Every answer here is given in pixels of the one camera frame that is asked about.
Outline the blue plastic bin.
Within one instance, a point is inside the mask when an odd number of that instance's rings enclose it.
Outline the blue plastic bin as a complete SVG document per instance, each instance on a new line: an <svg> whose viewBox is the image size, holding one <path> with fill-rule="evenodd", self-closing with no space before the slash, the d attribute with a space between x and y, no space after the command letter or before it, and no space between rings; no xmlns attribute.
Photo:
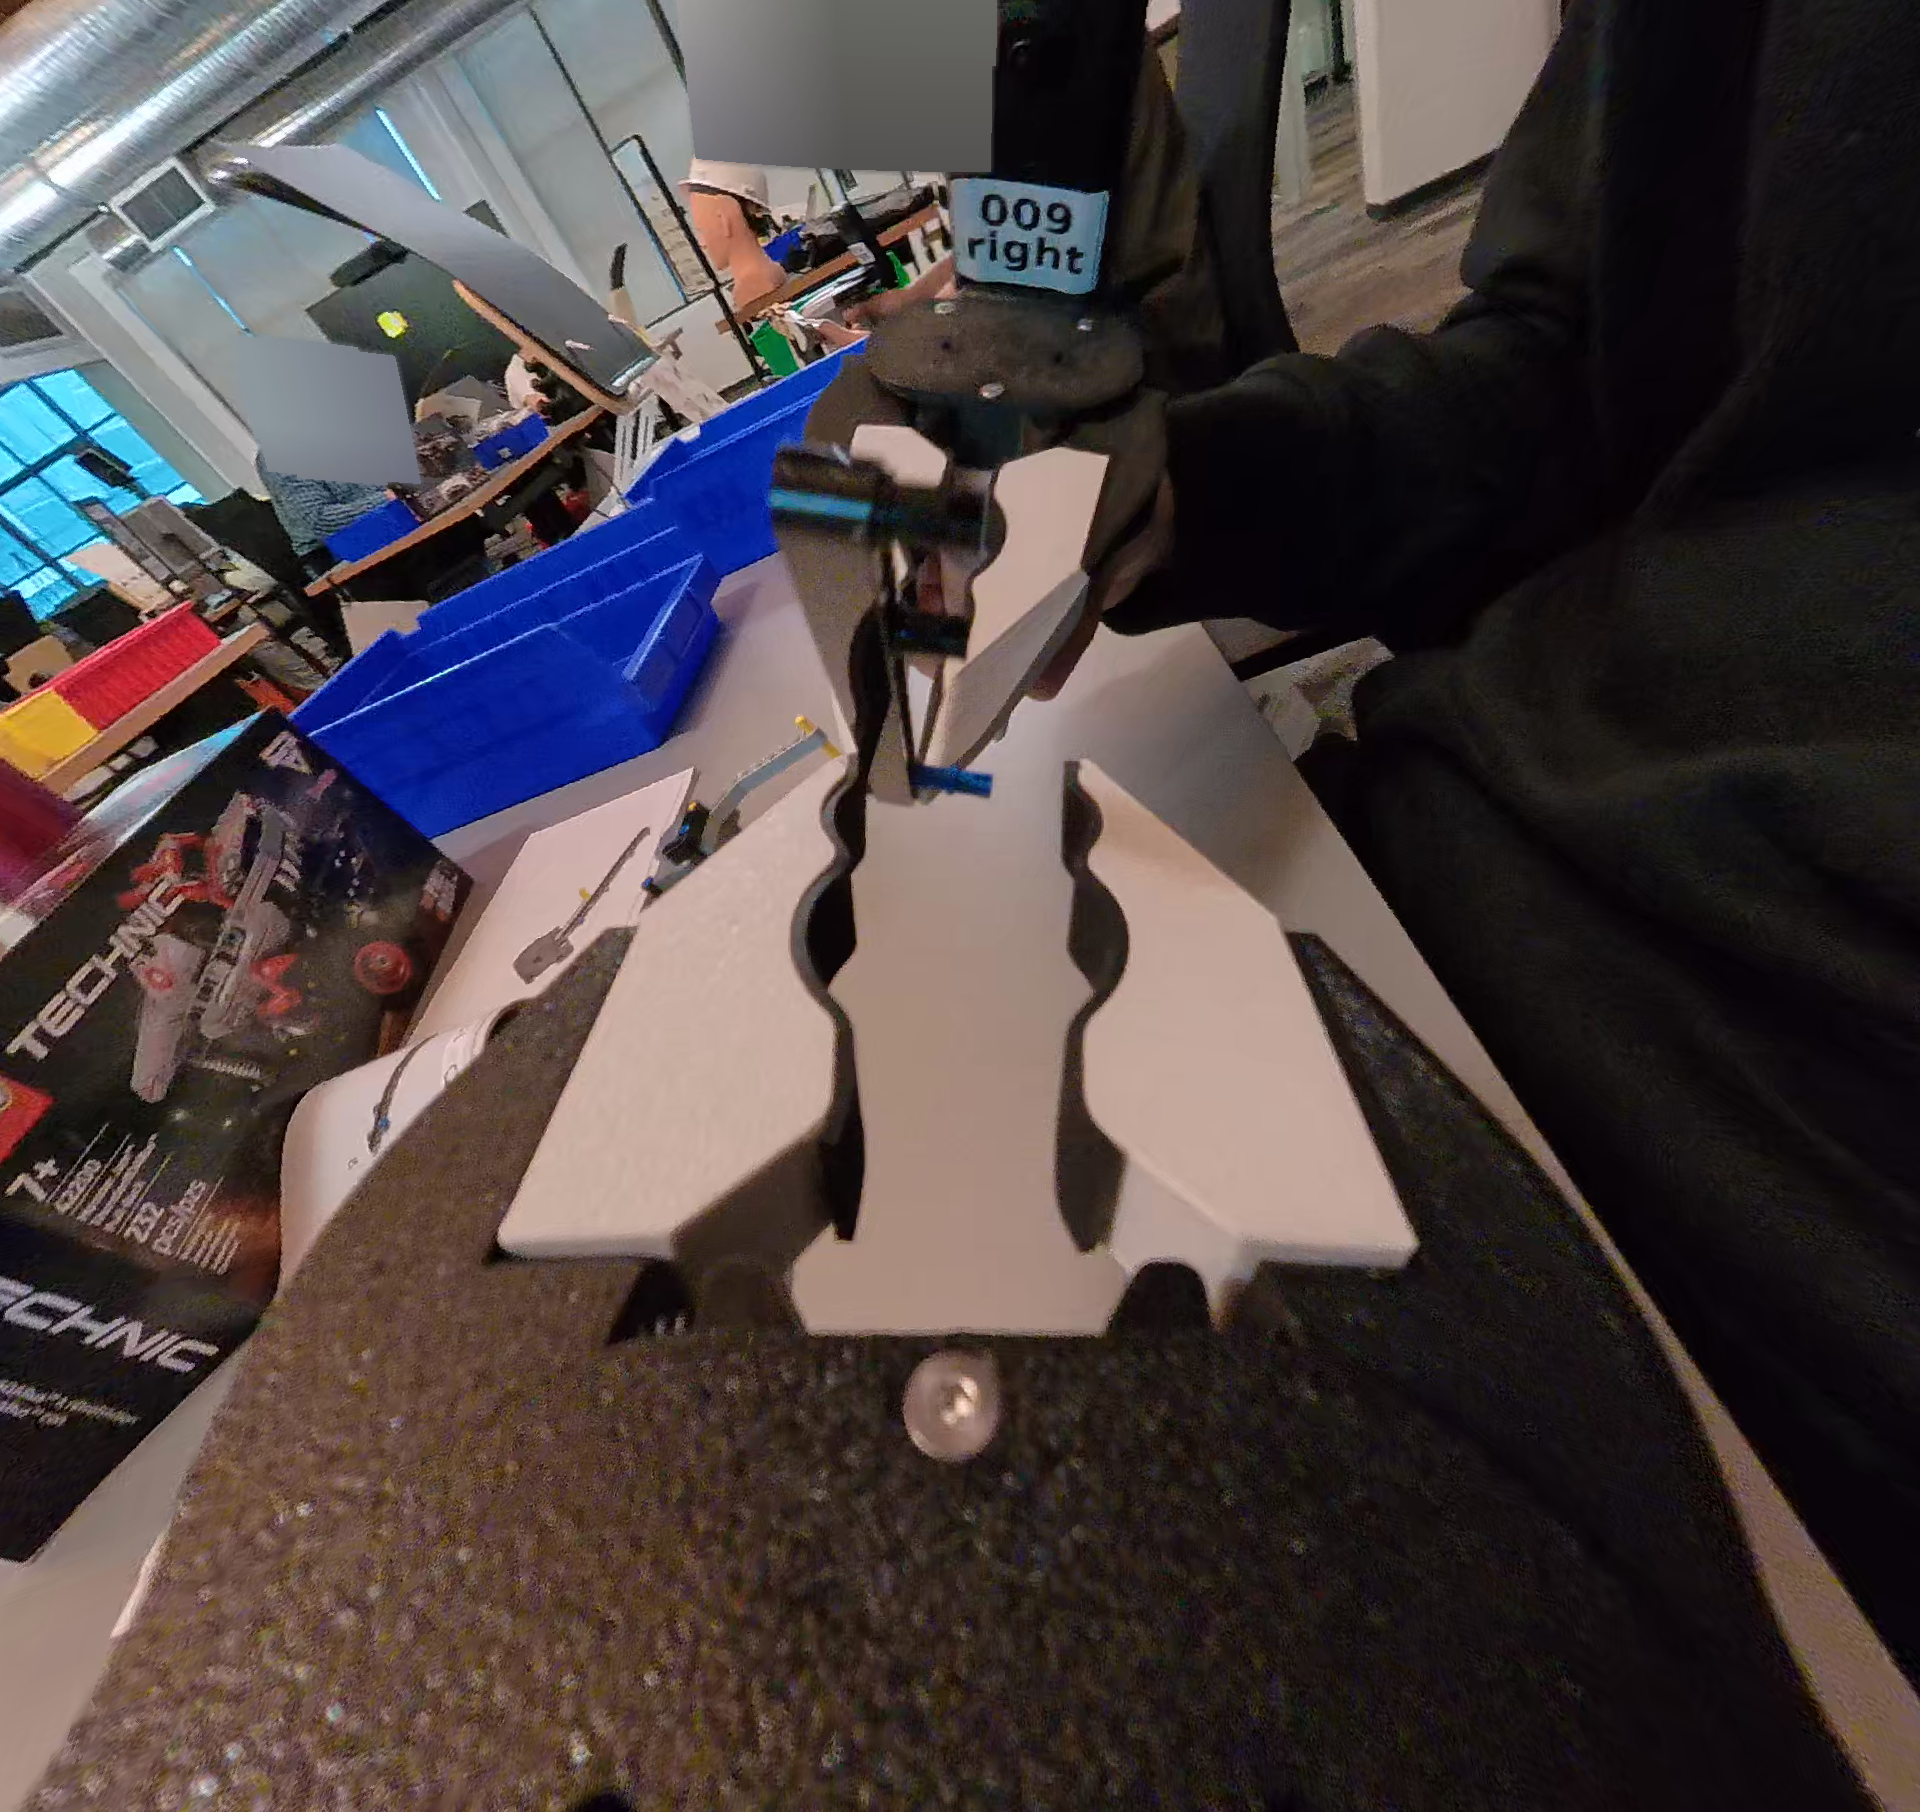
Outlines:
<svg viewBox="0 0 1920 1812"><path fill-rule="evenodd" d="M843 361L856 361L865 346L868 340L859 337L740 398L700 422L691 439L671 439L636 480L628 512L610 526L631 543L667 532L697 552L715 574L732 574L773 558L776 452L805 434L814 401Z"/></svg>
<svg viewBox="0 0 1920 1812"><path fill-rule="evenodd" d="M677 532L548 552L384 632L293 716L419 833L655 751L719 632L719 573Z"/></svg>

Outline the mannequin head white helmet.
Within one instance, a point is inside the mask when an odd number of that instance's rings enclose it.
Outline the mannequin head white helmet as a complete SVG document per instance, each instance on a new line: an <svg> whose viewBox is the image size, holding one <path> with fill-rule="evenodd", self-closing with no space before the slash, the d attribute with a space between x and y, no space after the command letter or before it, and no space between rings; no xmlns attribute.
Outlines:
<svg viewBox="0 0 1920 1812"><path fill-rule="evenodd" d="M682 175L686 215L732 310L779 297L789 270L767 246L782 234L770 175L752 164L691 158Z"/></svg>

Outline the silver spiral ventilation duct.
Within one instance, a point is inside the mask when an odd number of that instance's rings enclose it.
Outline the silver spiral ventilation duct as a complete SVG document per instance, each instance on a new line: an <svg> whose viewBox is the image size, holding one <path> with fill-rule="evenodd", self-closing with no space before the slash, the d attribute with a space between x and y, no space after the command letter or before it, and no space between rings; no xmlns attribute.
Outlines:
<svg viewBox="0 0 1920 1812"><path fill-rule="evenodd" d="M33 0L3 24L3 267L390 0Z"/></svg>

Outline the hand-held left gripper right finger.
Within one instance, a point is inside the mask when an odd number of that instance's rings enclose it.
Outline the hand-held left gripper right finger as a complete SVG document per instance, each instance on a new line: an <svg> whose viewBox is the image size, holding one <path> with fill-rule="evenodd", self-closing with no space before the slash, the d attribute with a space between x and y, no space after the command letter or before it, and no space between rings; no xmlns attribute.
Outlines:
<svg viewBox="0 0 1920 1812"><path fill-rule="evenodd" d="M1402 1271L1415 1227L1281 921L1089 759L1060 775L1060 863L1075 1252L1180 1263L1215 1319L1268 1263Z"/></svg>

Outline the grey toy brick assembly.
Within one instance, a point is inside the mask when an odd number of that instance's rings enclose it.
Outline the grey toy brick assembly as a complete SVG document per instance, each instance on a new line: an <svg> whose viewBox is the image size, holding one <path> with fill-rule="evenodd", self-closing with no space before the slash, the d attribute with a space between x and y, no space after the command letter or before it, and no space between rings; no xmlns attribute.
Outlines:
<svg viewBox="0 0 1920 1812"><path fill-rule="evenodd" d="M807 759L841 759L843 751L820 729L811 719L797 719L797 734L779 751L758 759L752 769L740 772L715 801L688 798L677 832L658 842L658 859L644 881L644 900L655 900L700 863L719 856L731 841L740 838L744 818L741 810L753 792L773 786L789 772L807 766Z"/></svg>

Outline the dark red tumbler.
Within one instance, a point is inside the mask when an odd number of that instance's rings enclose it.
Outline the dark red tumbler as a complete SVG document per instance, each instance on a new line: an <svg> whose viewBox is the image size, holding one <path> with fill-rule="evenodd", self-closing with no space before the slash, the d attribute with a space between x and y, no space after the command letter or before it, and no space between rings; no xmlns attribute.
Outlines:
<svg viewBox="0 0 1920 1812"><path fill-rule="evenodd" d="M53 790L3 759L3 908L44 917L93 863L87 818Z"/></svg>

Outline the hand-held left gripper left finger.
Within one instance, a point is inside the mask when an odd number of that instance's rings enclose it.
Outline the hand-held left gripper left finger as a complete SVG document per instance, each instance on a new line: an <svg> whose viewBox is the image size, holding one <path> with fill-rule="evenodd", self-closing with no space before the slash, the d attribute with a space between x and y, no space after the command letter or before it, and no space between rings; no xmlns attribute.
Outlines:
<svg viewBox="0 0 1920 1812"><path fill-rule="evenodd" d="M646 905L495 1245L512 1263L628 1260L694 1328L807 1331L797 1260L853 1239L865 1130L853 1021L865 786L797 778Z"/></svg>

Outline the person's right hand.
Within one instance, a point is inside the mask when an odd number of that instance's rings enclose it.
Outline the person's right hand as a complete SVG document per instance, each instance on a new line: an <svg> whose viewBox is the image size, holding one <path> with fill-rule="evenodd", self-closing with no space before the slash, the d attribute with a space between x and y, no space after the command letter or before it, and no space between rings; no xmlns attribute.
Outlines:
<svg viewBox="0 0 1920 1812"><path fill-rule="evenodd" d="M1026 684L1026 696L1051 699L1080 667L1092 641L1101 634L1107 617L1153 582L1175 552L1175 495L1171 480L1156 482L1156 495L1144 512L1118 535L1107 558L1089 577L1089 592L1075 620L1057 634L1042 665Z"/></svg>

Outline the white instruction booklet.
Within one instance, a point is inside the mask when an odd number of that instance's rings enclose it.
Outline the white instruction booklet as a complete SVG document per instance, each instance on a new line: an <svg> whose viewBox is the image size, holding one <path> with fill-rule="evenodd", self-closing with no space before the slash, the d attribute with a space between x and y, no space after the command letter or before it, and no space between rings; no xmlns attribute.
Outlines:
<svg viewBox="0 0 1920 1812"><path fill-rule="evenodd" d="M674 772L521 841L488 900L461 915L452 959L434 972L396 1049L305 1093L282 1139L282 1280L373 1164L515 1012L601 932L636 927L691 781L694 772Z"/></svg>

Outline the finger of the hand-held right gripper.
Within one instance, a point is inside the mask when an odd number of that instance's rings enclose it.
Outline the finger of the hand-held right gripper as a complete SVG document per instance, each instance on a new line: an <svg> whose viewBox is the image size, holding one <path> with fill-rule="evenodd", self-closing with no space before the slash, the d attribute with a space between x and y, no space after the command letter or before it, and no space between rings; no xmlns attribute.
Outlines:
<svg viewBox="0 0 1920 1812"><path fill-rule="evenodd" d="M911 504L947 477L947 452L911 427L868 422L853 443L799 439L782 447L782 558L859 781L905 805L916 734L899 622L920 601L925 515Z"/></svg>
<svg viewBox="0 0 1920 1812"><path fill-rule="evenodd" d="M1110 455L1051 447L998 468L998 553L971 577L962 659L941 665L931 704L931 763L971 766L1051 665L1089 607L1089 532Z"/></svg>

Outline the long black toy beam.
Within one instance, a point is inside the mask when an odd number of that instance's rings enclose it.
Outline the long black toy beam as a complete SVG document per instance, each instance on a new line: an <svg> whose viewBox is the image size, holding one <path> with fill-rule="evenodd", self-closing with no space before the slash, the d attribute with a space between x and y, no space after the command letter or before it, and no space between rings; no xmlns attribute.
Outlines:
<svg viewBox="0 0 1920 1812"><path fill-rule="evenodd" d="M776 452L770 515L805 628L846 728L859 784L905 805L989 796L992 778L926 751L905 667L962 665L971 582L998 553L1005 522L992 474L935 455L932 480L899 480L881 461L832 443Z"/></svg>

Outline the black toy set box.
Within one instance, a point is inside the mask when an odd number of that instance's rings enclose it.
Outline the black toy set box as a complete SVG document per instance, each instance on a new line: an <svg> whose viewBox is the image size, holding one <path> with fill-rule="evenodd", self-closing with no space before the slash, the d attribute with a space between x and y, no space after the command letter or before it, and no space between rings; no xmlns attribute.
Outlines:
<svg viewBox="0 0 1920 1812"><path fill-rule="evenodd" d="M409 1029L461 866L293 722L135 775L3 905L3 1559L257 1328L302 1096Z"/></svg>

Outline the tilted grey panel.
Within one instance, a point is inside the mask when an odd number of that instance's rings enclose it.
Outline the tilted grey panel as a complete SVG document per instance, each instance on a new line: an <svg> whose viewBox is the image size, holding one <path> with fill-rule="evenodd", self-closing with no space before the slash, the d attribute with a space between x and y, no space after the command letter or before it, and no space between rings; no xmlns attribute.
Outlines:
<svg viewBox="0 0 1920 1812"><path fill-rule="evenodd" d="M331 218L445 270L518 354L606 412L631 412L655 354L543 254L349 146L218 146L235 191Z"/></svg>

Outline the person's black sweatshirt torso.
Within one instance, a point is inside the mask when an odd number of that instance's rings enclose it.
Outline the person's black sweatshirt torso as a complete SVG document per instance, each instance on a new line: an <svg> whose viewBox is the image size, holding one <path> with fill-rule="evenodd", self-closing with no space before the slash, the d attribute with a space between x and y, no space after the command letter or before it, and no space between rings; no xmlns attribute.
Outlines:
<svg viewBox="0 0 1920 1812"><path fill-rule="evenodd" d="M1915 1681L1916 0L1581 0L1460 278L1555 474L1367 850Z"/></svg>

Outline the red plastic bin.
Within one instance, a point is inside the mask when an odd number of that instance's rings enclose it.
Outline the red plastic bin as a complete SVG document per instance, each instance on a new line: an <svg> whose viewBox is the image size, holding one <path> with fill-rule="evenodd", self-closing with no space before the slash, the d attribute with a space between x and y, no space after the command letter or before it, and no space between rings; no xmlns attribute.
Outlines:
<svg viewBox="0 0 1920 1812"><path fill-rule="evenodd" d="M87 653L41 687L100 734L203 659L211 659L220 644L220 634L196 607L175 604Z"/></svg>

